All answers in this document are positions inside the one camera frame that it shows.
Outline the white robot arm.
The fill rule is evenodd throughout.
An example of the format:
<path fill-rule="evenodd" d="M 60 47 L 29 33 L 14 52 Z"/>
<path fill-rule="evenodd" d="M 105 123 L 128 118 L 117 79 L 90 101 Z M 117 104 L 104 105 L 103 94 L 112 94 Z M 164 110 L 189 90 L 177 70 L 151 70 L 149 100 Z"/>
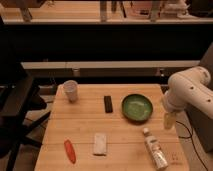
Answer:
<path fill-rule="evenodd" d="M 213 119 L 213 91 L 208 88 L 210 72 L 201 66 L 172 74 L 168 79 L 169 89 L 162 97 L 165 109 L 164 128 L 169 130 L 176 122 L 176 115 L 188 104 Z"/>

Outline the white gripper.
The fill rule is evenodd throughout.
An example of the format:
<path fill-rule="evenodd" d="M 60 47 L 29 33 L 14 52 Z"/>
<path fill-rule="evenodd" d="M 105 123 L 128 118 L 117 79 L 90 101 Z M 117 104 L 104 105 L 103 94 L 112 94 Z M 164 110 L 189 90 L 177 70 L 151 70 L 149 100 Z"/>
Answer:
<path fill-rule="evenodd" d="M 169 113 L 166 113 L 164 115 L 164 128 L 166 130 L 169 130 L 173 127 L 173 125 L 175 124 L 176 122 L 176 114 L 175 113 L 171 113 L 171 112 L 175 112 L 176 111 L 176 108 L 174 105 L 172 105 L 168 99 L 166 97 L 163 97 L 162 98 L 162 105 L 164 107 L 164 109 L 169 112 Z"/>

